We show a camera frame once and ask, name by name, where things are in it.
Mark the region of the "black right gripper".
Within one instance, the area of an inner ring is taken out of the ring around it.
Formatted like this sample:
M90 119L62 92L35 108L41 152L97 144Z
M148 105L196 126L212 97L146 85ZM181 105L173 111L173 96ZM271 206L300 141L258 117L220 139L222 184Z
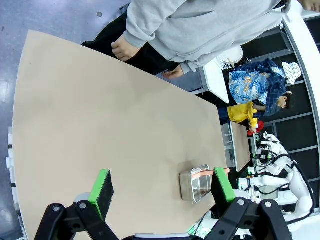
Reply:
M257 151L257 160L266 165L272 159L268 149ZM238 230L248 230L254 240L291 240L292 234L273 199L262 200L259 204L244 197L236 197L225 169L213 170L211 194L218 212L217 220L206 240L232 240Z

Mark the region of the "person's right hand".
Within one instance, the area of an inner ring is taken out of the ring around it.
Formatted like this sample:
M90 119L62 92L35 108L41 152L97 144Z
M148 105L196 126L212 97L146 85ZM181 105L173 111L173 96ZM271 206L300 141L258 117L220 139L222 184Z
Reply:
M122 62L126 62L133 58L141 50L141 48L135 47L127 42L124 34L122 34L115 42L113 42L111 47L112 53L118 60Z

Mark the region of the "person's left hand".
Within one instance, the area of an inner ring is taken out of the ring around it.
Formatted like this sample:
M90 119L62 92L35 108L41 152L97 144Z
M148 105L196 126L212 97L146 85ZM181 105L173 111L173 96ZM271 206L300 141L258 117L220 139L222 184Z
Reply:
M184 75L183 71L180 69L178 70L173 70L173 71L165 71L162 73L162 77L172 80L176 78L180 78Z

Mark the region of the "left gripper black finger with green pad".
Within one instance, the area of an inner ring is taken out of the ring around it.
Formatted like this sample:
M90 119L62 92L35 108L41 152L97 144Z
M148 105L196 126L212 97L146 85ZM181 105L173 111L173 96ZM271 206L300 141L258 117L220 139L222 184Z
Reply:
M117 240L106 223L114 195L111 171L100 170L88 197L65 207L50 204L35 234L36 240L73 240L77 233L87 233L92 240Z

